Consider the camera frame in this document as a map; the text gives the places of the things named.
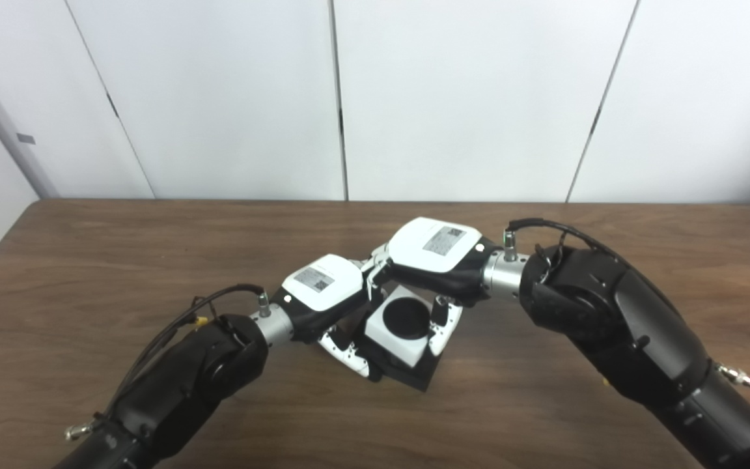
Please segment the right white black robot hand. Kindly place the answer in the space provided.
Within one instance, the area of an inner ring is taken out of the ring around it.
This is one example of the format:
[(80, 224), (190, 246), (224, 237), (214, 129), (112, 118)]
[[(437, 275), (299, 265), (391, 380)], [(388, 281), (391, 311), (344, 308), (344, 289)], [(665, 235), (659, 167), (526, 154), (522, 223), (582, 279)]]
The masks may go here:
[(443, 298), (445, 317), (431, 322), (428, 340), (431, 353), (440, 356), (465, 308), (490, 298), (520, 300), (527, 261), (512, 229), (496, 244), (476, 228), (418, 217), (373, 250), (362, 271), (375, 305), (383, 303), (381, 287), (390, 280)]

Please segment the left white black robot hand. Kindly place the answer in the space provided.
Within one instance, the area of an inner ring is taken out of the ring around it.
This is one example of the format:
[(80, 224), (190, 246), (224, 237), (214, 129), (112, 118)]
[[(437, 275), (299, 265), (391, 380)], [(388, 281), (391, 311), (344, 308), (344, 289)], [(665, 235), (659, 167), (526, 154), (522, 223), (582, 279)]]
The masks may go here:
[(289, 274), (250, 317), (268, 348), (289, 342), (318, 343), (334, 359), (369, 379), (371, 365), (339, 326), (366, 303), (361, 265), (328, 253)]

